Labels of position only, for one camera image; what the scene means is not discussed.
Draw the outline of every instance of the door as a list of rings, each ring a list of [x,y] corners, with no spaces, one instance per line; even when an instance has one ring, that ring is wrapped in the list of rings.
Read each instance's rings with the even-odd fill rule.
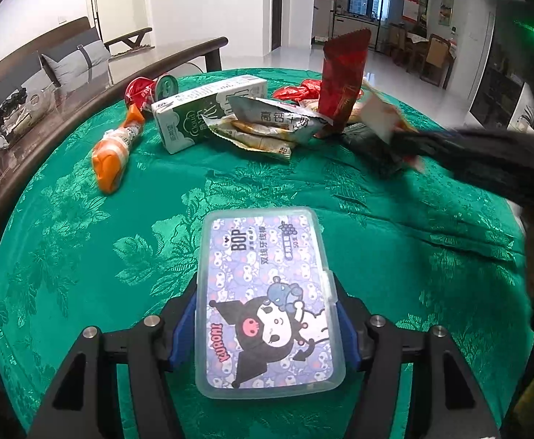
[[[91,0],[88,8],[95,17],[95,24],[101,32],[102,41],[150,26],[145,0]],[[149,36],[145,35],[141,44],[150,44]],[[112,54],[127,49],[128,46],[123,43],[111,46]]]
[[[271,51],[281,45],[281,10],[282,0],[273,0],[273,13],[271,16]]]

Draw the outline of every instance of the orange plastic bottle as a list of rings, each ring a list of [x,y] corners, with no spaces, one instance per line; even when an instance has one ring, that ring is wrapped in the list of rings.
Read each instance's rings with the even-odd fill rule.
[[[143,124],[145,118],[137,106],[131,104],[120,127],[106,131],[102,140],[92,149],[92,168],[102,192],[111,194],[118,189],[130,148],[142,133]]]

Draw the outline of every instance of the wall picture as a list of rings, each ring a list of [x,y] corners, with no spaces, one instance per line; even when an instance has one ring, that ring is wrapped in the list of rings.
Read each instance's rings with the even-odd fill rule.
[[[442,0],[440,4],[440,16],[438,17],[438,23],[444,26],[450,26],[452,22],[452,7],[453,0]]]

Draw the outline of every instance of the gray cushion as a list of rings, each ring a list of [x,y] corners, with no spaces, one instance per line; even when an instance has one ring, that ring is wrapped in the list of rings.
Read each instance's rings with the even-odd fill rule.
[[[27,89],[28,96],[40,90],[48,90],[49,92],[53,92],[54,90],[51,79],[43,69],[33,74],[30,78],[23,82],[21,86]]]
[[[68,54],[73,53],[78,49],[78,46],[88,46],[94,41],[99,41],[100,37],[96,28],[90,28],[89,30],[80,33],[53,48],[46,49],[43,54],[54,61],[61,61]]]
[[[92,42],[82,49],[83,51],[77,49],[73,53],[68,54],[61,61],[54,61],[49,56],[42,55],[62,86],[72,83],[75,78],[83,73],[90,72],[89,70],[91,68],[88,65],[84,51],[90,59],[92,67],[108,61],[112,57],[111,53],[104,47],[104,43],[100,40]]]
[[[43,72],[39,55],[34,52],[19,64],[15,65],[9,73],[0,80],[0,105],[15,90],[25,87],[23,84],[37,72]]]
[[[108,80],[108,61],[102,61],[92,67],[92,71],[85,71],[79,76],[72,78],[69,82],[61,85],[60,91],[69,94],[81,86],[94,82],[96,79],[105,78]]]

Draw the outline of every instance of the kitchen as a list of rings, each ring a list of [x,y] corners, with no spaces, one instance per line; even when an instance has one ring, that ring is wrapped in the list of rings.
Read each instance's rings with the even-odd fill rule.
[[[314,15],[315,41],[326,41],[331,37],[351,33],[363,28],[370,29],[370,48],[383,51],[389,37],[389,26],[398,25],[408,32],[426,36],[428,0],[334,0],[333,8],[327,12],[324,0],[317,0]]]

